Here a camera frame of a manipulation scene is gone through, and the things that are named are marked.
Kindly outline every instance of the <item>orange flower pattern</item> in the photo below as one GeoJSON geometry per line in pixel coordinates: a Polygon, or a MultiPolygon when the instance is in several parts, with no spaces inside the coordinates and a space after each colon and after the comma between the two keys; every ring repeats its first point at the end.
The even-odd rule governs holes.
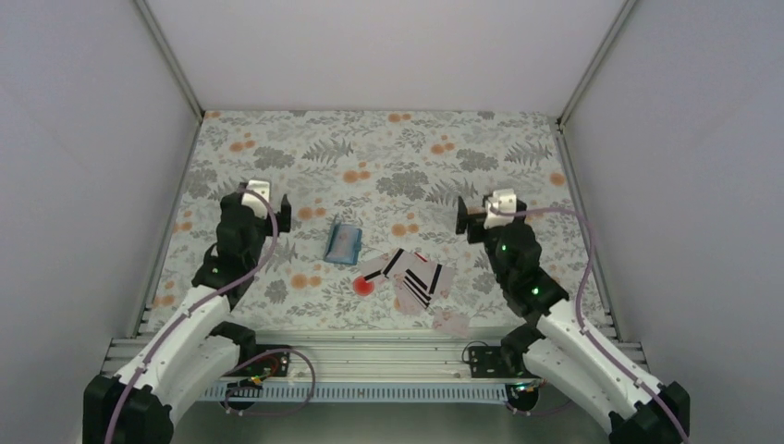
{"type": "MultiPolygon", "coordinates": [[[[512,188],[530,207],[571,206],[567,177],[545,117],[521,113],[208,111],[186,176],[150,320],[160,326],[190,288],[214,242],[221,197],[245,179],[285,193],[291,232],[233,311],[259,329],[431,328],[433,314],[396,309],[391,285],[359,296],[357,268],[322,260],[335,217],[362,228],[360,261],[397,247],[458,271],[434,309],[465,314],[470,327],[512,327],[482,248],[454,234],[457,197],[481,213],[482,196],[512,188]]],[[[528,217],[542,243],[542,267],[573,294],[587,259],[576,222],[528,217]]],[[[605,321],[593,280],[584,312],[605,321]]]]}

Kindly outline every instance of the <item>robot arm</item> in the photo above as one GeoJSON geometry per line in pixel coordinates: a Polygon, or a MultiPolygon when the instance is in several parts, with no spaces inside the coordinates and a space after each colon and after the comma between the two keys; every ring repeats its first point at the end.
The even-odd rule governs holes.
{"type": "MultiPolygon", "coordinates": [[[[243,185],[269,201],[269,182],[252,180],[243,185]]],[[[143,371],[132,382],[113,442],[167,444],[182,415],[199,396],[219,377],[257,354],[255,332],[225,322],[252,279],[217,297],[207,297],[258,265],[264,240],[273,234],[273,215],[247,193],[230,194],[220,206],[217,243],[204,255],[192,280],[193,288],[177,311],[141,353],[113,376],[96,376],[85,389],[83,444],[104,443],[120,395],[138,369],[143,371]]],[[[286,196],[276,221],[279,232],[289,231],[291,207],[286,196]]]]}
{"type": "Polygon", "coordinates": [[[613,444],[679,443],[675,426],[646,388],[664,401],[687,434],[688,393],[677,382],[662,385],[590,322],[581,324],[576,302],[539,266],[542,247],[525,217],[509,216],[526,210],[514,191],[495,191],[484,197],[484,205],[486,213],[468,215],[459,199],[456,231],[467,232],[469,243],[484,245],[509,308],[526,321],[501,341],[510,370],[552,382],[605,429],[613,444]]]}

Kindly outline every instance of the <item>table surface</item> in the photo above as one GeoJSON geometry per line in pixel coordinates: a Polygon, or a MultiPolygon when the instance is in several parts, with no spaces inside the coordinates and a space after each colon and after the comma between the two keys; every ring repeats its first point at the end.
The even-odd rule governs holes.
{"type": "MultiPolygon", "coordinates": [[[[434,308],[462,313],[471,327],[515,327],[481,245],[454,233],[456,201],[511,188],[531,208],[572,207],[547,118],[539,114],[386,111],[207,112],[189,166],[152,310],[142,331],[160,328],[190,288],[214,242],[218,202],[249,179],[272,182],[272,205],[291,202],[292,228],[235,308],[232,321],[275,329],[430,328],[430,313],[396,309],[392,285],[366,297],[356,266],[322,258],[335,216],[362,228],[360,261],[396,247],[455,267],[434,308]]],[[[587,261],[577,221],[529,217],[542,267],[570,293],[587,261]]],[[[585,315],[606,322],[593,279],[585,315]]]]}

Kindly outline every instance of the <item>purple cable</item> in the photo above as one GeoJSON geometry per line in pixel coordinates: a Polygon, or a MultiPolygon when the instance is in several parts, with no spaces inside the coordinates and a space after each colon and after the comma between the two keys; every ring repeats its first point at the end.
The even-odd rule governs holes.
{"type": "MultiPolygon", "coordinates": [[[[561,213],[562,215],[569,215],[574,216],[577,220],[585,227],[585,230],[588,232],[588,263],[585,265],[585,271],[582,273],[582,279],[580,279],[580,286],[577,288],[577,294],[574,297],[574,305],[575,305],[575,314],[577,317],[577,324],[580,326],[581,330],[585,329],[585,319],[582,317],[582,295],[585,292],[585,286],[588,284],[588,277],[591,275],[591,268],[594,263],[594,255],[596,250],[596,243],[594,241],[594,230],[591,227],[591,224],[588,223],[588,220],[585,216],[581,215],[580,213],[569,210],[567,208],[558,208],[558,207],[550,207],[550,208],[536,208],[533,210],[526,210],[526,211],[519,211],[517,213],[503,213],[499,210],[496,210],[493,206],[490,207],[490,212],[494,215],[499,216],[507,216],[507,217],[517,217],[517,216],[531,216],[531,215],[541,215],[544,213],[561,213]]],[[[588,340],[599,350],[602,355],[604,355],[613,365],[620,370],[621,373],[626,375],[632,381],[637,380],[637,376],[632,372],[629,368],[626,367],[621,361],[616,359],[615,356],[612,355],[602,344],[599,342],[595,337],[594,334],[591,333],[590,330],[584,330],[585,336],[588,340]]],[[[669,407],[665,404],[665,402],[659,398],[656,392],[648,387],[647,384],[640,381],[640,388],[642,388],[645,393],[650,395],[650,397],[654,400],[659,407],[661,407],[662,411],[664,411],[665,415],[669,419],[669,421],[675,426],[675,429],[678,431],[678,435],[680,435],[680,439],[683,441],[683,444],[691,444],[689,440],[689,436],[686,434],[686,431],[683,429],[683,426],[680,424],[680,421],[675,416],[675,414],[669,409],[669,407]]]]}
{"type": "Polygon", "coordinates": [[[223,406],[226,409],[227,413],[234,413],[234,414],[238,414],[239,416],[247,415],[247,416],[279,417],[279,416],[289,416],[290,414],[299,412],[306,405],[308,405],[308,402],[310,402],[311,399],[313,398],[313,393],[315,393],[316,391],[316,371],[313,368],[313,364],[311,363],[311,360],[308,359],[308,357],[302,354],[301,352],[296,351],[294,349],[272,349],[272,350],[265,351],[263,353],[259,353],[256,356],[250,358],[248,361],[245,361],[244,363],[232,368],[224,376],[231,375],[232,373],[242,368],[245,368],[248,365],[253,364],[254,362],[264,358],[265,356],[269,356],[271,354],[281,353],[281,352],[289,352],[289,353],[296,354],[302,359],[302,361],[304,361],[308,365],[308,368],[311,369],[311,389],[308,391],[307,396],[305,396],[305,400],[301,402],[298,406],[294,407],[293,409],[286,410],[285,412],[244,412],[244,411],[232,409],[231,407],[228,406],[228,399],[231,397],[231,395],[233,395],[237,391],[247,389],[247,387],[234,387],[227,390],[226,398],[224,399],[223,406]]]}
{"type": "MultiPolygon", "coordinates": [[[[220,296],[221,294],[223,294],[223,293],[225,293],[225,292],[227,292],[227,291],[237,287],[238,285],[240,285],[241,283],[245,282],[248,279],[252,279],[253,276],[256,273],[258,273],[259,270],[261,270],[262,267],[265,266],[267,262],[269,262],[270,258],[272,258],[272,254],[275,252],[275,247],[277,246],[277,219],[275,218],[275,211],[273,211],[272,206],[270,205],[270,203],[267,202],[267,200],[264,199],[264,197],[261,194],[259,194],[258,192],[253,191],[253,190],[247,190],[247,189],[244,189],[244,188],[238,189],[237,192],[250,194],[251,196],[253,196],[256,199],[258,199],[259,201],[261,201],[261,203],[267,209],[267,214],[270,216],[270,221],[272,222],[272,240],[270,241],[269,248],[267,248],[267,251],[264,254],[264,256],[262,256],[261,259],[259,259],[259,263],[251,271],[246,273],[244,276],[238,278],[234,282],[231,282],[230,284],[225,285],[223,288],[215,290],[212,293],[210,293],[210,294],[204,296],[203,298],[199,299],[191,307],[188,308],[188,310],[187,310],[188,314],[187,315],[185,315],[183,313],[180,316],[178,316],[178,318],[175,319],[171,324],[169,324],[169,327],[167,327],[166,330],[164,330],[164,332],[160,336],[158,336],[158,339],[155,341],[153,346],[150,347],[150,350],[147,352],[147,354],[141,360],[141,362],[143,364],[145,364],[145,365],[149,364],[153,360],[153,356],[158,351],[158,349],[161,348],[161,345],[163,345],[164,341],[169,337],[169,335],[172,334],[172,332],[174,331],[175,328],[177,328],[180,324],[182,324],[182,322],[185,319],[187,319],[189,317],[189,315],[191,315],[194,311],[198,310],[199,307],[201,307],[205,303],[207,303],[210,300],[212,300],[212,298],[220,296]]],[[[143,373],[144,373],[144,367],[137,367],[136,371],[134,371],[133,375],[130,377],[130,379],[128,381],[128,384],[126,384],[125,388],[123,389],[122,393],[120,394],[120,397],[117,400],[117,404],[115,406],[115,409],[112,412],[112,417],[109,419],[109,426],[106,428],[106,435],[105,435],[105,438],[104,438],[104,444],[112,444],[112,439],[114,439],[114,437],[115,437],[115,429],[117,427],[117,420],[120,417],[120,412],[122,411],[122,408],[125,405],[125,402],[128,400],[128,396],[130,394],[130,391],[133,389],[133,386],[136,384],[136,382],[139,380],[139,378],[141,377],[141,375],[143,373]]]]}

